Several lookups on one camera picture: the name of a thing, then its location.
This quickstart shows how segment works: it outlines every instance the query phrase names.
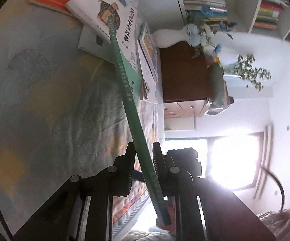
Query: wooden cabinet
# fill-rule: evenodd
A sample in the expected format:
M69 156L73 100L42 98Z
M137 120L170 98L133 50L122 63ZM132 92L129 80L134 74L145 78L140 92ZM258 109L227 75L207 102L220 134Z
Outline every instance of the wooden cabinet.
M186 42L160 49L165 118L202 116L211 105L204 54L193 55L194 48Z
M194 48L187 42L160 49L164 103L212 97L204 54L195 59L193 55Z

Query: bedsheet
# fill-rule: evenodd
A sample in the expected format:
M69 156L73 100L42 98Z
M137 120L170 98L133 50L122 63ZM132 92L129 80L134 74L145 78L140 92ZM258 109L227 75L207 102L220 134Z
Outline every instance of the bedsheet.
M29 0L0 10L0 206L13 234L71 175L97 174L132 141L114 66L77 49L81 29ZM158 105L138 102L150 150L164 133L159 91ZM148 199L133 182L114 198L114 227Z

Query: cartoon illustration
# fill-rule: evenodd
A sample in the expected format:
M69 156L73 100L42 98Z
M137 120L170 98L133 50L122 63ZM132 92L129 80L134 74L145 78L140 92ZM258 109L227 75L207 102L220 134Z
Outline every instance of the cartoon illustration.
M126 8L127 7L127 3L126 3L126 1L125 0L119 0L120 1L120 3Z
M144 37L144 43L146 45L146 49L148 51L149 57L152 59L152 62L155 62L155 55L154 55L153 47L152 47L151 42L149 41L149 37L147 34Z
M100 2L100 11L97 15L97 18L101 20L108 27L108 17L112 17L114 21L114 27L116 30L120 27L120 17L118 15L118 5L117 3L106 3L103 0L99 0Z

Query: screw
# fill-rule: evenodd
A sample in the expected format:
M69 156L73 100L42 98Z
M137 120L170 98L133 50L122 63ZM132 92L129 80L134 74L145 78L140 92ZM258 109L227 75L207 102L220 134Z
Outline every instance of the screw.
M107 168L108 172L115 172L117 170L117 167L115 166L110 166Z
M70 177L70 181L71 182L77 182L79 180L79 178L80 177L78 175L73 175L73 176Z
M171 167L170 168L170 172L172 172L172 173L179 173L180 172L180 169L178 167Z

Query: white vase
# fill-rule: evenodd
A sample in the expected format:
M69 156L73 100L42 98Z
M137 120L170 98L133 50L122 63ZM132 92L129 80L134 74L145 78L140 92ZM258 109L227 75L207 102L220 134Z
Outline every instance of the white vase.
M157 48L167 48L180 41L189 41L186 26L181 30L160 29L152 35Z

